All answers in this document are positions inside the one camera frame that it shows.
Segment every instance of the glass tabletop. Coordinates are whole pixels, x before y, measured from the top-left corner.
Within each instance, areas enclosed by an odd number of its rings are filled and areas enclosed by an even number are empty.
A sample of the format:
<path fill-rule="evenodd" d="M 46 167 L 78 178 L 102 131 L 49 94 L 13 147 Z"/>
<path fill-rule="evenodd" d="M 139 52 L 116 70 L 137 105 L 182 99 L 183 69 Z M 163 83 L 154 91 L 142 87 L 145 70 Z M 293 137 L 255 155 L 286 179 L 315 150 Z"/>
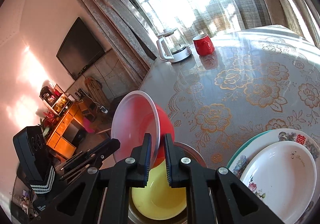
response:
<path fill-rule="evenodd" d="M 212 55 L 200 57 L 191 46 L 182 62 L 156 59 L 140 86 L 167 112 L 176 141 L 214 169 L 270 129 L 301 130 L 320 143 L 319 49 L 280 25 L 212 42 Z"/>

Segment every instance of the pink wall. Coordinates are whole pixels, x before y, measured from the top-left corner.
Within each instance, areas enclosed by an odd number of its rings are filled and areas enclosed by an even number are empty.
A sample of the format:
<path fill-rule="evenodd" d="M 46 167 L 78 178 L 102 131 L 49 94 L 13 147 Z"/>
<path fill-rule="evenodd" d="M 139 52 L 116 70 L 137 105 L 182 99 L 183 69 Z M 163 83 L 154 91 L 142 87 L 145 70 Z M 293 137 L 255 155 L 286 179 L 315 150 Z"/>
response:
<path fill-rule="evenodd" d="M 45 79 L 64 90 L 74 82 L 56 54 L 78 16 L 110 49 L 76 0 L 5 0 L 0 7 L 0 204 L 7 215 L 18 166 L 12 137 L 39 122 Z"/>

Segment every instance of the metal bolt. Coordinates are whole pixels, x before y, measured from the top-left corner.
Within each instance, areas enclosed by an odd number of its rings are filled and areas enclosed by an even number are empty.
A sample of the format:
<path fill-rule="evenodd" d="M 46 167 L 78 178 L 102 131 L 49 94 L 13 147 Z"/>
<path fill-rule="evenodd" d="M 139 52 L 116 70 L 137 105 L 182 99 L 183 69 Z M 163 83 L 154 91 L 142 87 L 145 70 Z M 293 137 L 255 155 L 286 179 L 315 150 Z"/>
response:
<path fill-rule="evenodd" d="M 90 167 L 87 171 L 88 174 L 95 174 L 98 171 L 98 169 L 95 167 Z"/>
<path fill-rule="evenodd" d="M 181 158 L 181 163 L 189 164 L 191 163 L 191 159 L 188 157 Z"/>
<path fill-rule="evenodd" d="M 126 163 L 134 163 L 136 160 L 133 157 L 128 157 L 125 162 Z"/>
<path fill-rule="evenodd" d="M 220 167 L 218 169 L 218 172 L 221 173 L 221 174 L 227 174 L 228 173 L 228 169 L 225 168 L 225 167 Z"/>

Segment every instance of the wooden cabinet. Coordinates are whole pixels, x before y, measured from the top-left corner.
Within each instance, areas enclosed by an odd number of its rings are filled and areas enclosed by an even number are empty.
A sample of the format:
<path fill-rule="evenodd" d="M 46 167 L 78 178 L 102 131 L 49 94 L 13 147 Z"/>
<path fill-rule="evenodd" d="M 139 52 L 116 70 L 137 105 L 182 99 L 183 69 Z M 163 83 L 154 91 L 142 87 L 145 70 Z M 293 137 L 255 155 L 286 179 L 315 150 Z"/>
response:
<path fill-rule="evenodd" d="M 69 113 L 71 114 L 71 116 L 74 116 L 78 110 L 79 110 L 78 105 L 76 103 L 73 103 L 69 110 Z"/>
<path fill-rule="evenodd" d="M 76 150 L 76 147 L 71 145 L 67 140 L 61 137 L 54 150 L 59 154 L 64 155 L 66 158 L 71 158 L 74 151 Z"/>
<path fill-rule="evenodd" d="M 54 134 L 52 135 L 52 138 L 50 139 L 48 145 L 49 145 L 51 148 L 55 147 L 56 144 L 58 143 L 59 139 L 60 139 L 60 135 L 59 135 L 58 133 L 54 133 Z"/>
<path fill-rule="evenodd" d="M 76 150 L 76 147 L 63 138 L 63 133 L 67 129 L 68 125 L 72 122 L 72 120 L 76 120 L 76 122 L 78 123 L 78 128 L 84 127 L 83 118 L 84 117 L 79 110 L 79 107 L 76 103 L 73 103 L 61 117 L 56 127 L 53 129 L 52 133 L 46 141 L 47 145 L 64 158 L 71 158 L 74 151 Z"/>

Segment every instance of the tv screen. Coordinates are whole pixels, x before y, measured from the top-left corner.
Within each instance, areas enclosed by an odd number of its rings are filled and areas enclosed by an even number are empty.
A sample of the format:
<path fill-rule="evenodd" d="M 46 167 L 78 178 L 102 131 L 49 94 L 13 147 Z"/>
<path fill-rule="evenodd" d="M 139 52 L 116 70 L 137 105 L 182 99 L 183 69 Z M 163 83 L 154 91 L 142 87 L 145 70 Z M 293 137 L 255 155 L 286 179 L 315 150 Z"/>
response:
<path fill-rule="evenodd" d="M 61 44 L 57 58 L 76 80 L 104 54 L 101 45 L 78 17 Z"/>

